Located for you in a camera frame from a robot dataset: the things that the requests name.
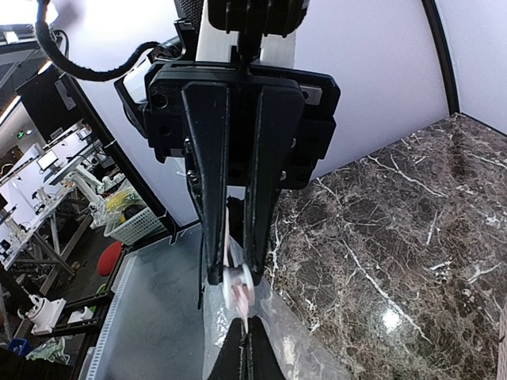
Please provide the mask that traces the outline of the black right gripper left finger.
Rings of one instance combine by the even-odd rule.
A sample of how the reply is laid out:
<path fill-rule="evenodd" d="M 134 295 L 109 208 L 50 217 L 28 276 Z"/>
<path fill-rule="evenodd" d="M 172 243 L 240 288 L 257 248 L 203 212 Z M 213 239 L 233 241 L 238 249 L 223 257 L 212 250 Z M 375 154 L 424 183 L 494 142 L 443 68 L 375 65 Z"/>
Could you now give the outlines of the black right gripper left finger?
<path fill-rule="evenodd" d="M 225 336 L 212 370 L 210 380 L 246 379 L 247 334 L 241 318 L 235 318 Z"/>

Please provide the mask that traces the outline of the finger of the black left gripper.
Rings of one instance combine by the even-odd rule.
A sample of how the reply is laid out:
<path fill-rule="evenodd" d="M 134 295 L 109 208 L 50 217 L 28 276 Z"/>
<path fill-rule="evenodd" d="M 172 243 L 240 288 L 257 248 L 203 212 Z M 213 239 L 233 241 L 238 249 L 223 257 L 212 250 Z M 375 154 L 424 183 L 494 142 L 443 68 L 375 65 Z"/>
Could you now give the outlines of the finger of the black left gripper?
<path fill-rule="evenodd" d="M 223 281 L 230 94 L 224 83 L 190 82 L 181 95 L 187 185 L 203 230 L 208 283 L 218 285 Z"/>
<path fill-rule="evenodd" d="M 265 86 L 259 96 L 246 188 L 244 237 L 246 262 L 254 282 L 260 281 L 264 273 L 273 207 L 304 107 L 299 88 Z"/>

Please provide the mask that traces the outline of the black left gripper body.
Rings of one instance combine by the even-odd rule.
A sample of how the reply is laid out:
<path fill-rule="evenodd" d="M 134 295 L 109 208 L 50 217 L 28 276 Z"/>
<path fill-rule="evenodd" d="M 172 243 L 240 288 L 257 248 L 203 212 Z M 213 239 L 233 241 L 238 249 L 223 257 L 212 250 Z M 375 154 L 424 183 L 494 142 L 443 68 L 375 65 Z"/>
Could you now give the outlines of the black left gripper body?
<path fill-rule="evenodd" d="M 201 87 L 195 109 L 198 116 L 205 114 L 204 103 L 212 98 L 210 85 L 226 85 L 231 96 L 228 111 L 230 186 L 246 186 L 262 88 L 286 85 L 296 89 L 303 97 L 303 108 L 298 109 L 295 102 L 282 93 L 277 93 L 268 107 L 270 112 L 280 116 L 273 126 L 289 140 L 290 146 L 282 150 L 280 143 L 271 142 L 266 150 L 283 160 L 283 189 L 307 186 L 316 164 L 326 156 L 336 128 L 334 113 L 341 91 L 331 76 L 260 65 L 240 72 L 218 63 L 200 66 L 189 61 L 157 62 L 146 70 L 135 70 L 117 80 L 114 86 L 130 123 L 147 140 L 160 163 L 184 155 L 182 90 L 189 83 Z"/>

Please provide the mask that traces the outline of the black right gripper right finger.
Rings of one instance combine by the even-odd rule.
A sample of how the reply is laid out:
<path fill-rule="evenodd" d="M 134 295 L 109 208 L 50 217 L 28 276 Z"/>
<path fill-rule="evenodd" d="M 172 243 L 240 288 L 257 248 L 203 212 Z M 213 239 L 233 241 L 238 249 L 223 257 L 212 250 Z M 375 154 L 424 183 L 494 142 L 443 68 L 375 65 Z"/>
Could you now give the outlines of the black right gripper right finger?
<path fill-rule="evenodd" d="M 262 320 L 249 317 L 247 321 L 246 379 L 285 380 Z"/>

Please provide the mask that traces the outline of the clear zip top bag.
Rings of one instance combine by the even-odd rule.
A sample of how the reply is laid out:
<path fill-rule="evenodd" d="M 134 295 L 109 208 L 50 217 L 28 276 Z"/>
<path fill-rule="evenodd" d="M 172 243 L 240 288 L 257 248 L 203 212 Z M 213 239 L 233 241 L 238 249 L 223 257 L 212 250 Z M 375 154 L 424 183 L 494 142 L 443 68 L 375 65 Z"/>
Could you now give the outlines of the clear zip top bag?
<path fill-rule="evenodd" d="M 204 379 L 348 379 L 348 371 L 314 338 L 266 280 L 253 292 L 241 270 L 243 202 L 227 200 L 231 289 L 206 286 Z"/>

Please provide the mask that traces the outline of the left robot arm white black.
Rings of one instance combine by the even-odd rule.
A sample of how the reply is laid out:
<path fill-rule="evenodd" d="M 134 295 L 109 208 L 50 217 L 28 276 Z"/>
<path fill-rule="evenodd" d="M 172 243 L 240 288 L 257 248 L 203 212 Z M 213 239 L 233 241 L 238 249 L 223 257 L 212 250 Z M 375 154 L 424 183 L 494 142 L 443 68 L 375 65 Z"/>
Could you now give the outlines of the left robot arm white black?
<path fill-rule="evenodd" d="M 136 100 L 115 87 L 132 125 L 159 162 L 185 160 L 186 181 L 203 230 L 208 282 L 225 276 L 226 198 L 243 187 L 243 247 L 258 283 L 265 268 L 273 208 L 284 189 L 307 186 L 328 151 L 341 95 L 328 74 L 267 60 L 268 40 L 288 40 L 307 14 L 305 1 L 184 1 L 175 25 L 178 56 L 156 45 Z"/>

